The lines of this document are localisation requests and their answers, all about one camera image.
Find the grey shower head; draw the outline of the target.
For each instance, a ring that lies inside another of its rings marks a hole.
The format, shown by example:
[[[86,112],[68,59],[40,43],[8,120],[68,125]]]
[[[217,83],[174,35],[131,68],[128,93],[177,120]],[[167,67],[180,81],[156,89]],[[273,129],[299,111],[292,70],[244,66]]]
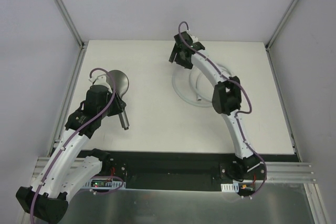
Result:
[[[106,76],[107,76],[107,84],[110,86],[111,90],[113,91],[112,81],[114,81],[115,90],[116,90],[115,92],[118,93],[123,100],[123,96],[127,93],[129,89],[129,79],[127,75],[120,70],[111,70],[109,71],[109,74],[106,74]],[[128,121],[126,111],[118,114],[118,116],[119,116],[119,120],[120,120],[122,128],[124,130],[128,130],[130,124]]]

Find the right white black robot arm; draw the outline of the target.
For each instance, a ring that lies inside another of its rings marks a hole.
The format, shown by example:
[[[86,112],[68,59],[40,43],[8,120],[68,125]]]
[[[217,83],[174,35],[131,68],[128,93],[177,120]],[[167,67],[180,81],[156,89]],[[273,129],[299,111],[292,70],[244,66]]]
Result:
[[[211,104],[228,127],[236,156],[232,164],[226,168],[226,176],[238,182],[250,178],[262,160],[252,148],[240,117],[241,114],[251,113],[250,101],[248,101],[249,110],[247,112],[241,110],[242,94],[246,93],[240,85],[240,79],[237,76],[226,76],[224,70],[206,55],[207,51],[203,44],[194,40],[188,32],[175,35],[174,40],[169,62],[185,69],[196,67],[214,88]]]

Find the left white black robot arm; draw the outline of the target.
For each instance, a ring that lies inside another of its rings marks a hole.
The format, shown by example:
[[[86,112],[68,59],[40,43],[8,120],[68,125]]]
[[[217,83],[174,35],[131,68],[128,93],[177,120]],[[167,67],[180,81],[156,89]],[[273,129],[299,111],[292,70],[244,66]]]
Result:
[[[118,115],[122,127],[129,128],[122,98],[129,84],[125,81],[99,83],[94,81],[80,107],[72,113],[65,125],[64,134],[44,166],[28,187],[20,187],[16,198],[30,223],[40,219],[46,223],[59,223],[76,193],[92,179],[104,178],[107,183],[124,180],[116,176],[111,155],[94,148],[74,170],[70,168],[83,146],[92,138],[106,117]]]

